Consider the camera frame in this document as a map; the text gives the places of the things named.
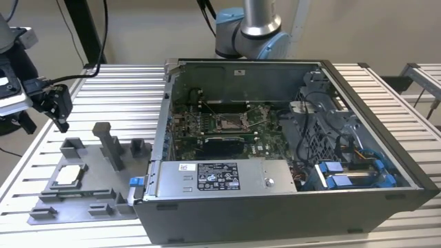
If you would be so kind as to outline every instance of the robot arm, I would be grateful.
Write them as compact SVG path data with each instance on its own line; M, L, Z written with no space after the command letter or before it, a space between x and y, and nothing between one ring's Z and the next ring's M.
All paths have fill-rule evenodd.
M285 57L289 36L281 32L281 19L274 14L273 0L243 0L243 9L219 11L215 31L215 53L219 57ZM71 111L71 101L67 86L53 84L79 76L67 76L54 81L38 77L25 53L25 49L35 42L33 31L10 28L0 14L0 121L18 124L31 134L35 125L25 112L31 107L53 120L63 133L69 128L66 118ZM82 78L94 77L97 72L98 66L94 74Z
M281 31L281 18L273 0L243 0L242 8L218 12L215 54L222 58L285 58L289 35Z
M25 112L31 107L66 132L71 110L67 86L51 86L38 77L25 52L35 42L33 30L10 28L0 14L0 120L13 122L31 134L35 125Z

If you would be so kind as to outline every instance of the metal frame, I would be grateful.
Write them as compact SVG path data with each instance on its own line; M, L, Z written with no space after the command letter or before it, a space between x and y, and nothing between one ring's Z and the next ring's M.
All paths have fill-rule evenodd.
M411 113L404 101L370 69L357 64L334 64L349 85L371 112L395 137L399 145L441 188L441 141L430 131L431 125ZM77 81L75 98L69 117L70 131L63 136L50 122L45 124L13 173L0 188L0 244L25 246L63 242L77 247L149 246L138 220L106 221L29 226L27 211L33 207L33 193L45 184L61 153L65 136L81 136L93 144L87 130L93 122L109 120L114 134L123 138L142 137L153 141L158 106L163 87L162 66L105 65L94 79ZM369 234L351 234L286 240L229 243L227 247L419 247L441 246L441 194L411 212L394 214ZM221 248L225 243L195 247Z
M63 0L71 19L82 50L90 64L95 64L101 42L95 33L95 27L86 0ZM105 55L101 56L101 64L106 64Z
M441 100L441 65L436 64L406 64L402 76L407 76L414 82Z

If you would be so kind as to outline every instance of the blue latch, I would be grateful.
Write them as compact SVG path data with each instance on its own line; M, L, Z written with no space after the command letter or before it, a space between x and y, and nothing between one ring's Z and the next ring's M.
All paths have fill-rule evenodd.
M341 173L343 172L343 167L341 162L321 162L319 170L322 173Z
M143 187L143 178L131 177L129 181L130 187Z
M390 174L381 174L379 181L374 183L373 186L378 188L392 188L396 186L396 181Z
M377 170L378 170L379 172L385 169L385 165L383 165L383 163L381 162L381 160L378 160L378 159L373 162L373 165L374 165L374 167L377 167Z
M326 184L330 190L353 186L349 177L346 175L327 177Z

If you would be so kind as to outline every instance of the aluminum extrusion table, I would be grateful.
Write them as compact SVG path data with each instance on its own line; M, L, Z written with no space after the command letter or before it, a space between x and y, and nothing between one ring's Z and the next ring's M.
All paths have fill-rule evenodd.
M441 100L441 64L407 64L400 72Z
M412 159L441 188L441 134L402 100L370 68L335 68L385 124ZM95 121L111 124L122 143L131 138L153 142L163 88L162 66L102 65L95 78L70 88L70 129L61 134L47 122L0 188L0 245L13 247L143 247L151 245L138 220L30 226L27 212L61 157L65 137L97 144ZM396 213L369 234L199 244L193 247L441 247L441 195L418 210Z

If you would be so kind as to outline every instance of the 3d-printed holder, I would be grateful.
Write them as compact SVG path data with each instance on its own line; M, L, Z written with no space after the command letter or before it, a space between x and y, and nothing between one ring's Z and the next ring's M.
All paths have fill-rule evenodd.
M78 138L62 142L63 156L30 210L30 225L135 218L129 179L146 174L151 145L142 139L119 144L109 131L107 122L95 123L91 132L102 145L83 145Z

